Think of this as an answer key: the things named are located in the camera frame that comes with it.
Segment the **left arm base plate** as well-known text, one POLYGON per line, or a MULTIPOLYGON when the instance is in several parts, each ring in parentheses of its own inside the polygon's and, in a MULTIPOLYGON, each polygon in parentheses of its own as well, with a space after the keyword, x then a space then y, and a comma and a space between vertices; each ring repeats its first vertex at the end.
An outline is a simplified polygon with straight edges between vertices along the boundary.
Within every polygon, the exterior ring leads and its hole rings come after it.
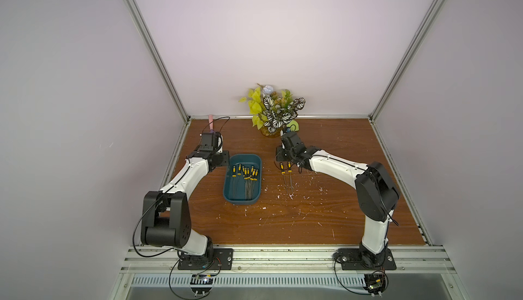
POLYGON ((203 255, 181 255, 180 271, 231 270, 234 259, 233 248, 209 248, 203 255))

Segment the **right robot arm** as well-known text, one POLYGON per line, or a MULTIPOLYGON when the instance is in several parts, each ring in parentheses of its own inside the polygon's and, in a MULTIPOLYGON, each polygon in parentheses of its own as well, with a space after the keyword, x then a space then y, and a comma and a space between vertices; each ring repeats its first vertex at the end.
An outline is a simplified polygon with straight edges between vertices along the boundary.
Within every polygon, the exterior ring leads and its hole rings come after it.
POLYGON ((384 265, 388 231, 392 223, 397 223, 393 215, 400 199, 394 179, 385 166, 379 162, 357 163, 314 146, 307 147, 296 132, 283 134, 281 143, 276 152, 278 157, 301 169, 336 178, 355 190, 365 215, 360 260, 369 268, 384 265))

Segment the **teal plastic storage box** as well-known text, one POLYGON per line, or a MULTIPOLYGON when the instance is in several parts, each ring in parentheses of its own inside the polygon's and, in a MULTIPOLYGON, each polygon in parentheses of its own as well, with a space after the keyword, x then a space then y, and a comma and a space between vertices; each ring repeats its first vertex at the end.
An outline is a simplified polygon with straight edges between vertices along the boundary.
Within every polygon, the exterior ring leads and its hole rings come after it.
POLYGON ((250 206, 261 194, 262 160, 256 154, 236 154, 230 158, 223 187, 226 201, 250 206))

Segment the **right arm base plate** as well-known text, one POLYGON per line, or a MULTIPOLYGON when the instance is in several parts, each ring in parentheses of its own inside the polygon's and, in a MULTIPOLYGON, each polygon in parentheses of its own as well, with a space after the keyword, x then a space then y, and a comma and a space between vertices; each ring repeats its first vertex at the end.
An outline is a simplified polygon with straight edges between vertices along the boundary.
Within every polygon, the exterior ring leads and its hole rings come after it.
POLYGON ((388 247, 377 255, 365 248, 339 248, 334 252, 332 258, 335 263, 341 264, 344 271, 394 271, 397 269, 393 254, 388 247))

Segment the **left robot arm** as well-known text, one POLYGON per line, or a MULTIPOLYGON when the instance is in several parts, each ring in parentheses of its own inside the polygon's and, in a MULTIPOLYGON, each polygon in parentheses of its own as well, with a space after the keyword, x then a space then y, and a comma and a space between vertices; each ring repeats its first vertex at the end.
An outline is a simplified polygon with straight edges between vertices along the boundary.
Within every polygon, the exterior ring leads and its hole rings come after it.
POLYGON ((186 157, 180 172, 159 191, 145 195, 142 217, 137 224, 141 243, 168 246, 191 259, 212 260, 211 238, 192 229, 189 199, 200 181, 215 168, 227 166, 229 159, 220 132, 202 133, 199 145, 186 157))

